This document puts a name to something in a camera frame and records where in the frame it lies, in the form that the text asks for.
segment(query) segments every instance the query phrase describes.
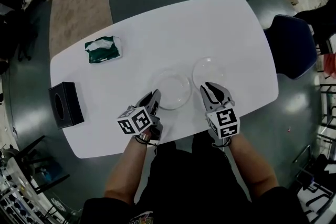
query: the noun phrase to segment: floor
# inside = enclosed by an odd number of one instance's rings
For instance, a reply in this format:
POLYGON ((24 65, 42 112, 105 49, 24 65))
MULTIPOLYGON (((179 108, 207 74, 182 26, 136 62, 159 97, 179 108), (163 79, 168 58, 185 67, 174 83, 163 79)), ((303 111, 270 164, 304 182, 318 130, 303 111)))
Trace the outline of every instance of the floor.
MULTIPOLYGON (((2 92, 2 82, 0 82, 0 92, 2 92)), ((10 129, 6 104, 2 101, 0 105, 0 148, 9 148, 9 145, 13 145, 14 148, 18 149, 10 129)))
MULTIPOLYGON (((110 0, 110 7, 113 22, 116 23, 147 10, 180 1, 186 0, 110 0)), ((251 0, 249 4, 264 28, 270 26, 276 14, 295 14, 288 0, 251 0)), ((13 125, 17 130, 19 147, 23 148, 45 135, 38 150, 41 154, 54 156, 64 172, 71 175, 62 184, 46 192, 46 196, 57 196, 71 210, 79 210, 86 199, 103 194, 107 177, 120 155, 78 159, 63 132, 56 128, 48 97, 50 8, 50 2, 43 2, 31 12, 31 22, 39 33, 30 48, 32 60, 13 60, 10 70, 2 77, 3 91, 5 100, 11 100, 13 125)), ((320 121, 321 98, 316 77, 314 69, 297 81, 278 76, 278 99, 241 119, 242 131, 275 168, 279 181, 284 186, 288 186, 295 172, 291 161, 314 139, 320 121)), ((6 102, 8 115, 11 110, 9 104, 10 102, 6 102)), ((187 137, 178 141, 177 146, 190 150, 191 140, 192 137, 187 137)), ((153 156, 153 151, 149 150, 142 187, 153 156)))

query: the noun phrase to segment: chair leg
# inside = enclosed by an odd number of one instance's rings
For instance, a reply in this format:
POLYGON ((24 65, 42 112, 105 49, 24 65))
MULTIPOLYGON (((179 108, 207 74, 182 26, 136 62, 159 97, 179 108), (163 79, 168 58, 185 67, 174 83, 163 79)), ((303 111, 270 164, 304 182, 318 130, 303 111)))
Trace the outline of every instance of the chair leg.
POLYGON ((321 199, 323 197, 331 198, 329 195, 327 195, 327 194, 324 193, 324 194, 321 194, 320 196, 317 196, 314 199, 311 199, 310 201, 306 202, 306 206, 307 207, 310 206, 313 202, 315 202, 315 201, 317 201, 317 200, 319 200, 319 199, 321 199))
POLYGON ((44 217, 46 217, 54 207, 55 207, 55 206, 53 205, 53 206, 46 212, 46 214, 44 215, 44 217))
POLYGON ((32 150, 27 154, 28 159, 33 159, 34 156, 37 154, 37 150, 32 150))
POLYGON ((17 55, 17 60, 18 60, 19 62, 21 62, 21 61, 22 61, 22 57, 21 57, 22 45, 19 44, 18 46, 19 46, 19 53, 18 53, 18 55, 17 55))
POLYGON ((46 137, 45 135, 42 135, 40 138, 38 138, 37 140, 35 140, 34 142, 32 142, 30 145, 26 146, 23 150, 21 150, 15 157, 16 158, 22 158, 24 156, 26 156, 29 151, 31 151, 39 142, 41 142, 41 140, 46 137))
POLYGON ((62 224, 65 224, 66 222, 70 223, 69 220, 71 219, 72 217, 72 214, 69 213, 66 215, 66 217, 64 218, 64 221, 62 222, 62 224))
POLYGON ((317 73, 323 73, 324 70, 318 70, 317 73))
POLYGON ((66 176, 64 176, 64 177, 62 177, 62 178, 60 178, 60 179, 58 179, 58 180, 55 180, 54 182, 51 182, 51 183, 48 184, 47 186, 44 186, 44 185, 43 185, 43 186, 41 186, 41 187, 37 187, 37 188, 35 188, 35 192, 36 192, 36 194, 40 194, 40 193, 45 192, 46 190, 48 190, 48 189, 50 189, 50 188, 56 186, 57 184, 63 182, 63 181, 64 181, 65 179, 67 179, 69 176, 70 176, 70 175, 66 175, 66 176))
POLYGON ((22 52, 23 52, 24 57, 25 57, 28 61, 30 61, 30 60, 31 60, 31 56, 29 56, 29 55, 27 54, 27 48, 26 48, 26 45, 25 45, 25 47, 22 49, 22 52))
POLYGON ((309 160, 311 159, 311 148, 310 145, 305 146, 305 148, 299 153, 299 155, 294 159, 294 161, 292 161, 292 163, 296 163, 298 161, 298 159, 306 152, 306 150, 308 150, 308 154, 309 154, 309 160))
POLYGON ((52 161, 54 158, 53 157, 45 157, 41 159, 32 159, 31 161, 26 161, 25 164, 34 164, 34 163, 41 163, 41 162, 48 162, 52 161))

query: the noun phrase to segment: white table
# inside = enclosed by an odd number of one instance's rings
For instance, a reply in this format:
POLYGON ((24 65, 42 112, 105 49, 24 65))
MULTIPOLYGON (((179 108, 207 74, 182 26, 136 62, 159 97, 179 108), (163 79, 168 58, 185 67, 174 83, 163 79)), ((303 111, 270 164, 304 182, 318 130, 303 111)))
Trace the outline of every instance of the white table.
MULTIPOLYGON (((153 73, 174 68, 190 78, 195 61, 222 58, 225 86, 240 116, 274 101, 278 82, 259 21, 245 0, 191 0, 113 24, 70 46, 51 60, 51 84, 74 82, 85 122, 63 129, 79 158, 117 154, 130 137, 116 118, 143 97, 153 73), (102 36, 122 40, 123 56, 89 64, 84 44, 102 36)), ((160 143, 208 129, 199 91, 174 111, 159 110, 160 143)))

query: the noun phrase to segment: black shirt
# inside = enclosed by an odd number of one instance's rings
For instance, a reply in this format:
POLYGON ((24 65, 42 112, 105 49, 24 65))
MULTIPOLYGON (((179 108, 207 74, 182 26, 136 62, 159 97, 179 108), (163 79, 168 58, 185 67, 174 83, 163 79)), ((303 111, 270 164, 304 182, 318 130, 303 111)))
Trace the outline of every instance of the black shirt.
POLYGON ((87 200, 81 224, 309 223, 296 195, 283 187, 248 201, 225 154, 194 144, 192 154, 159 146, 140 201, 87 200))

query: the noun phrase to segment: forearm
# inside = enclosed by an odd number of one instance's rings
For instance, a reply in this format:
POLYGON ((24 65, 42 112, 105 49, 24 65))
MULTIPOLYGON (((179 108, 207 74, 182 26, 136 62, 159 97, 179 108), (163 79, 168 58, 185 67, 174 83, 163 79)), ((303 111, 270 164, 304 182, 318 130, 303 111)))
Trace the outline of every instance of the forearm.
POLYGON ((122 200, 129 205, 134 203, 146 151, 147 145, 137 142, 135 138, 130 139, 107 182, 105 197, 122 200))
POLYGON ((279 185, 272 167, 242 134, 232 137, 230 150, 253 198, 279 185))

